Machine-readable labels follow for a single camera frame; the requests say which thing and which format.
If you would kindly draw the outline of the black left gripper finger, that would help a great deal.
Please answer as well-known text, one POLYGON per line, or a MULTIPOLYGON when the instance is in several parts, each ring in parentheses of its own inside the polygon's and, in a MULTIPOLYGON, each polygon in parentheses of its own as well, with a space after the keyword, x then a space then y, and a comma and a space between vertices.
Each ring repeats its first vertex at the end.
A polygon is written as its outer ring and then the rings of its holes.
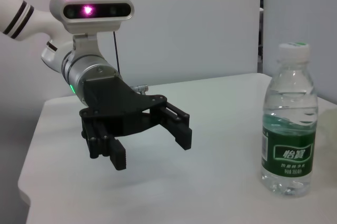
POLYGON ((90 158, 109 157, 116 170, 126 169, 126 150, 108 129, 108 123, 99 119, 82 118, 82 137, 86 140, 90 158))
POLYGON ((161 125, 184 150, 191 149, 192 130, 189 126, 189 114, 166 102, 164 106, 151 108, 149 113, 142 113, 142 117, 146 119, 148 128, 161 125))

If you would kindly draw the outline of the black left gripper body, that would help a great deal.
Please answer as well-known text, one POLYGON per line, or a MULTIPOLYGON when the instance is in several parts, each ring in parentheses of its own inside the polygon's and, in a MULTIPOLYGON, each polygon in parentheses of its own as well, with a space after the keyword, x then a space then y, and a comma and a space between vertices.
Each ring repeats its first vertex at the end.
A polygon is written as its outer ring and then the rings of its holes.
POLYGON ((87 104, 80 110, 81 135, 85 139, 129 136, 146 131, 160 123, 154 112, 166 107, 167 98, 161 95, 136 93, 118 77, 86 80, 83 84, 87 104))

